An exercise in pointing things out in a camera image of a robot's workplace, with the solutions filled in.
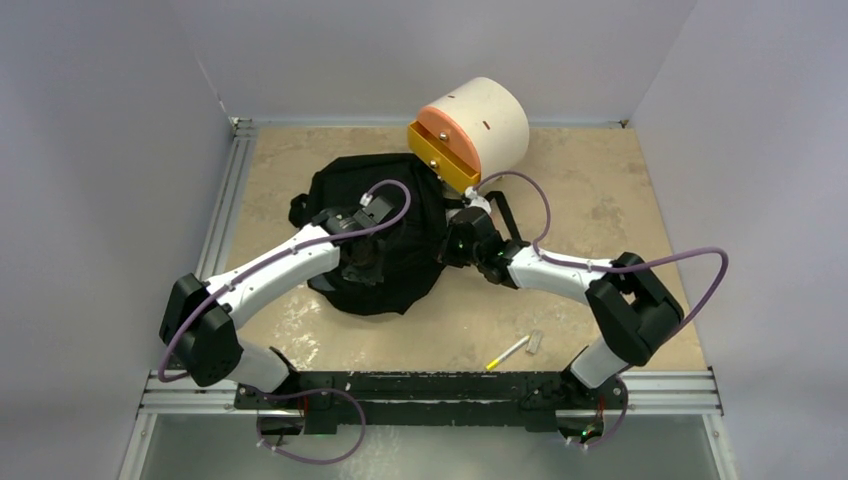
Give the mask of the black student backpack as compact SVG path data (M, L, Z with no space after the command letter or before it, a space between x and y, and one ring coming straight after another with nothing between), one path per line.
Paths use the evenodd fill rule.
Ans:
M435 173L411 153L382 153L339 157L316 172L307 192L290 202L289 222L296 228L323 209L359 207L360 197L372 192L398 207L410 208L389 234L381 283L347 282L332 271L308 280L310 289L323 295L339 311L372 316L404 314L434 287L445 265L437 260L449 220L466 207L462 199L445 196ZM524 241L505 196L500 191L485 195L503 215L509 231L505 239Z

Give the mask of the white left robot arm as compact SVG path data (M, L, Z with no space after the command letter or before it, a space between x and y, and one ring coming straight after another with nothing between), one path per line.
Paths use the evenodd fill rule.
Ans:
M173 285L160 326L166 358L199 387L230 380L259 389L272 408L297 399L298 382L285 356L240 336L248 320L283 294L342 263L345 246L368 243L399 223L410 208L364 195L352 210L321 211L297 233L248 263L206 280L194 274Z

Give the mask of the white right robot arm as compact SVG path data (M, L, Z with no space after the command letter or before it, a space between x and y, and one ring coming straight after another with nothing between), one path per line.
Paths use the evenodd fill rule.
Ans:
M600 336L561 373L564 399L584 407L601 386L631 366L643 366L684 320L679 302L641 257L625 252L593 261L535 250L505 239L480 207L458 211L448 222L442 263L475 267L495 285L539 290L589 307Z

